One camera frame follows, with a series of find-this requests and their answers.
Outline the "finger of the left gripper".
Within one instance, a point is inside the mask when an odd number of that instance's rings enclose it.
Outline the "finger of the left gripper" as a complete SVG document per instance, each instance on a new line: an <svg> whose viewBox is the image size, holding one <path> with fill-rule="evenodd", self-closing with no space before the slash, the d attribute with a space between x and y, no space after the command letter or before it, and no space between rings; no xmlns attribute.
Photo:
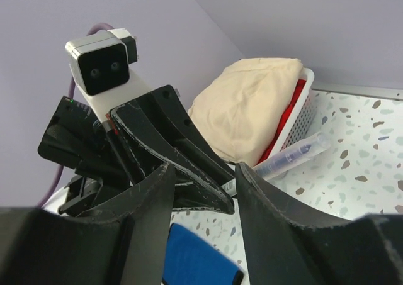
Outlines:
<svg viewBox="0 0 403 285"><path fill-rule="evenodd" d="M110 111L122 145L141 171L152 159L169 163L176 170L173 211L235 212L234 202L217 181L172 147L146 117L140 106L129 102Z"/></svg>
<svg viewBox="0 0 403 285"><path fill-rule="evenodd" d="M216 155L202 137L170 85L147 95L147 116L158 132L217 184L225 184L234 172Z"/></svg>

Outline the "thin metal craft knife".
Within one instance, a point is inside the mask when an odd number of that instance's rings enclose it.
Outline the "thin metal craft knife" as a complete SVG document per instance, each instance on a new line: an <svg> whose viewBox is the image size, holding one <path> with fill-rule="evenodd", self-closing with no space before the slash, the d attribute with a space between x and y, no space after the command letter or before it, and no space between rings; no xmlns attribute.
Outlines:
<svg viewBox="0 0 403 285"><path fill-rule="evenodd" d="M252 167L252 170L258 176L268 181L313 159L315 156L328 150L330 146L331 142L327 136L323 132L317 132L268 157L266 160Z"/></svg>

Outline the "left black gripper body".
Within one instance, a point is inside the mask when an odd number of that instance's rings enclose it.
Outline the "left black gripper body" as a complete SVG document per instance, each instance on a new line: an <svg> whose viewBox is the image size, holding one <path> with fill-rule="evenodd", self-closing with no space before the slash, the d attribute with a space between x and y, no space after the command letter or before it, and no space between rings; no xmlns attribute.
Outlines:
<svg viewBox="0 0 403 285"><path fill-rule="evenodd" d="M113 108L105 117L108 141L133 184L143 181L164 164L155 152L161 136L141 109Z"/></svg>

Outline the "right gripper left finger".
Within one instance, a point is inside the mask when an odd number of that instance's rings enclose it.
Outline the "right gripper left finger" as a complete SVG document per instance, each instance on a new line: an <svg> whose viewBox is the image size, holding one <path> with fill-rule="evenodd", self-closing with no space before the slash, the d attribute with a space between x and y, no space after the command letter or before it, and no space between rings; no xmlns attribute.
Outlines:
<svg viewBox="0 0 403 285"><path fill-rule="evenodd" d="M2 208L1 283L160 284L174 186L163 164L78 217Z"/></svg>

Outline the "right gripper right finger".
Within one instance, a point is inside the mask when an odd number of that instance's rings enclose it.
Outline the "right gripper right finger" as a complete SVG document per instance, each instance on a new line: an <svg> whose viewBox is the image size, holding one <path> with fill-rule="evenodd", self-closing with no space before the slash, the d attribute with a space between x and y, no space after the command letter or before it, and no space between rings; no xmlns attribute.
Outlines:
<svg viewBox="0 0 403 285"><path fill-rule="evenodd" d="M402 215L349 221L317 210L236 165L251 284L401 284Z"/></svg>

